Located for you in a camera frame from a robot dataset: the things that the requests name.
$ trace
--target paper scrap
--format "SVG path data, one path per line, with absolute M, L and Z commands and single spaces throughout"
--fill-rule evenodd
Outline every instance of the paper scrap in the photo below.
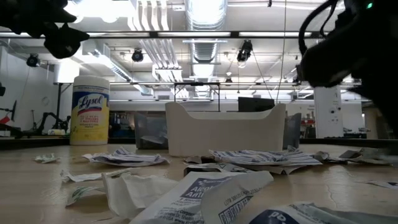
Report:
M 398 217 L 373 215 L 361 212 L 341 212 L 317 207 L 313 203 L 293 203 L 274 208 L 245 210 L 235 224 L 263 223 L 333 223 L 333 224 L 393 224 Z
M 305 166 L 254 166 L 254 165 L 240 165 L 244 168 L 255 170 L 255 171 L 268 171 L 273 174 L 286 174 L 289 175 L 291 172 L 305 167 Z
M 380 187 L 385 187 L 388 189 L 396 189 L 398 190 L 398 183 L 397 182 L 383 182 L 383 181 L 369 181 L 365 182 L 365 184 L 373 184 Z
M 46 163 L 49 163 L 49 162 L 55 162 L 58 159 L 60 159 L 60 158 L 59 157 L 55 157 L 54 153 L 35 157 L 35 161 L 36 162 L 41 162 L 43 164 L 46 164 Z
M 336 157 L 331 157 L 329 155 L 329 153 L 327 152 L 322 152 L 319 151 L 315 154 L 311 155 L 314 159 L 318 160 L 321 163 L 329 163 L 329 162 L 333 162 L 333 163 L 341 163 L 341 164 L 347 164 L 347 161 L 344 159 L 340 159 L 340 158 L 336 158 Z
M 137 174 L 139 171 L 139 168 L 127 168 L 127 169 L 121 169 L 121 170 L 116 170 L 113 172 L 108 172 L 105 173 L 108 177 L 114 177 L 126 172 L 132 173 L 132 174 Z M 69 181 L 73 182 L 83 182 L 86 180 L 99 180 L 102 179 L 101 174 L 82 174 L 82 175 L 71 175 L 68 171 L 61 171 L 61 178 L 64 183 L 67 183 Z
M 103 194 L 105 193 L 105 189 L 103 187 L 77 187 L 72 193 L 68 196 L 67 206 L 70 206 L 77 202 L 82 197 L 87 197 L 94 194 Z
M 269 172 L 253 172 L 237 175 L 207 190 L 201 200 L 205 223 L 233 223 L 250 199 L 273 180 Z
M 185 162 L 193 162 L 196 164 L 201 164 L 201 157 L 200 156 L 191 156 L 184 159 Z
M 213 156 L 191 156 L 184 159 L 187 163 L 194 164 L 206 164 L 206 163 L 216 163 L 215 158 Z
M 372 148 L 362 148 L 362 150 L 358 152 L 347 150 L 342 155 L 340 155 L 338 159 L 347 162 L 358 162 L 358 163 L 375 164 L 375 165 L 390 165 L 391 163 L 389 161 L 385 161 L 382 159 L 381 153 L 382 151 L 378 151 L 378 149 L 372 149 Z
M 120 147 L 110 155 L 105 153 L 96 153 L 94 155 L 85 154 L 83 157 L 88 159 L 90 162 L 101 162 L 104 164 L 123 167 L 142 167 L 160 164 L 162 162 L 170 162 L 159 154 L 138 155 L 125 150 L 123 147 Z
M 134 218 L 161 198 L 177 181 L 164 177 L 122 174 L 118 178 L 103 175 L 109 209 L 122 218 Z
M 283 166 L 309 166 L 309 165 L 322 165 L 321 162 L 312 158 L 311 156 L 303 153 L 302 151 L 288 146 L 287 150 L 282 152 L 262 152 L 262 151 L 211 151 L 216 160 L 228 161 L 233 164 L 255 165 L 255 166 L 270 166 L 270 165 L 283 165 Z
M 289 175 L 301 167 L 322 165 L 312 156 L 292 146 L 287 146 L 287 150 L 282 152 L 244 150 L 235 152 L 210 151 L 210 153 L 219 161 L 229 161 L 246 169 L 266 170 L 275 174 Z
M 254 172 L 249 169 L 245 169 L 243 167 L 239 167 L 233 164 L 228 163 L 210 163 L 210 164 L 195 164 L 189 165 L 184 170 L 184 176 L 189 174 L 190 172 L 242 172 L 242 173 L 250 173 Z
M 130 224 L 203 224 L 205 220 L 211 224 L 229 224 L 252 196 L 272 181 L 266 171 L 190 172 Z

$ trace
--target wooden table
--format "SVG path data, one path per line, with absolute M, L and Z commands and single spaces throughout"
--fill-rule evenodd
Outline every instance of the wooden table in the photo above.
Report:
M 0 151 L 0 219 L 1 223 L 128 223 L 111 218 L 105 195 L 95 195 L 65 208 L 69 191 L 76 186 L 102 186 L 102 181 L 63 184 L 61 170 L 72 174 L 108 172 L 120 167 L 89 164 L 84 154 L 112 152 L 119 145 L 95 147 L 57 146 L 37 149 Z M 135 151 L 135 145 L 124 146 Z M 306 152 L 327 151 L 339 156 L 354 147 L 302 145 Z M 53 164 L 39 164 L 34 156 L 55 153 L 61 157 Z M 141 154 L 167 151 L 138 151 Z M 183 178 L 185 164 L 181 158 L 172 163 L 143 167 L 140 175 L 158 175 L 173 180 Z M 335 210 L 398 215 L 398 191 L 360 182 L 369 180 L 397 181 L 397 170 L 386 166 L 361 164 L 305 167 L 290 175 L 274 175 L 275 181 L 259 192 L 245 209 L 283 205 L 292 202 L 314 202 Z

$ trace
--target track light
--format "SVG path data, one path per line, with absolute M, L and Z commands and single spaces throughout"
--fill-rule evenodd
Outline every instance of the track light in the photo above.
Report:
M 26 60 L 26 64 L 29 67 L 37 68 L 40 66 L 40 59 L 38 54 L 31 54 L 30 57 Z
M 245 62 L 251 56 L 250 52 L 253 50 L 253 45 L 250 40 L 244 40 L 241 50 L 239 50 L 237 60 L 239 62 Z
M 134 49 L 134 53 L 131 57 L 134 62 L 142 62 L 144 55 L 142 54 L 142 49 Z

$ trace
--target black equipment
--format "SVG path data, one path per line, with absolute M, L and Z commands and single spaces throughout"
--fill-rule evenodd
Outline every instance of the black equipment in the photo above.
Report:
M 32 68 L 40 66 L 40 59 L 38 54 L 30 54 L 30 57 L 26 60 L 26 65 Z
M 14 121 L 16 108 L 17 108 L 17 101 L 14 102 L 14 106 L 12 106 L 12 109 L 0 108 L 0 110 L 5 111 L 5 112 L 10 112 L 11 113 L 11 121 Z
M 398 1 L 345 0 L 346 9 L 338 15 L 335 29 L 326 34 L 323 25 L 320 33 L 325 40 L 308 49 L 304 41 L 307 26 L 331 7 L 329 19 L 337 2 L 324 2 L 300 28 L 298 44 L 303 58 L 297 69 L 298 81 L 331 87 L 349 74 L 361 79 L 361 85 L 350 91 L 372 100 L 398 136 L 398 119 L 389 107 L 398 83 L 393 74 L 398 59 Z
M 272 99 L 238 97 L 239 112 L 261 112 L 271 110 L 275 106 Z
M 13 0 L 0 1 L 0 26 L 14 33 L 28 33 L 33 38 L 45 36 L 44 46 L 59 59 L 71 57 L 80 48 L 80 42 L 90 36 L 69 28 L 76 17 L 63 8 L 68 0 Z M 59 28 L 55 23 L 64 24 Z
M 239 50 L 237 60 L 239 62 L 245 62 L 251 56 L 250 52 L 253 50 L 253 45 L 251 40 L 244 40 L 242 48 Z
M 6 93 L 6 87 L 1 86 L 1 82 L 0 82 L 0 96 L 4 96 L 5 93 Z
M 36 130 L 33 129 L 30 131 L 23 131 L 24 135 L 28 135 L 28 136 L 43 135 L 44 124 L 45 124 L 45 121 L 47 120 L 48 116 L 55 118 L 55 124 L 52 126 L 52 129 L 60 128 L 60 129 L 65 130 L 65 132 L 68 131 L 68 125 L 69 125 L 69 121 L 71 118 L 70 116 L 67 116 L 67 119 L 65 121 L 63 121 L 59 117 L 57 117 L 57 115 L 55 115 L 54 113 L 43 113 L 43 118 L 42 118 L 42 122 L 40 123 L 40 126 Z
M 142 54 L 141 49 L 134 49 L 134 53 L 131 57 L 134 62 L 142 62 L 144 59 L 144 55 Z

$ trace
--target white wall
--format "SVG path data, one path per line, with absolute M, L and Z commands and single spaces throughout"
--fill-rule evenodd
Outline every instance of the white wall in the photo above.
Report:
M 0 55 L 0 82 L 6 87 L 5 95 L 0 96 L 0 108 L 12 108 L 17 100 L 15 122 L 7 124 L 29 130 L 33 127 L 31 110 L 34 110 L 37 125 L 43 112 L 55 112 L 57 86 L 53 85 L 53 73 L 49 72 L 47 76 L 46 69 L 29 68 L 25 60 L 8 54 L 3 47 L 0 47 Z M 6 112 L 0 111 L 0 118 L 5 115 Z M 53 118 L 47 119 L 44 131 L 54 122 Z

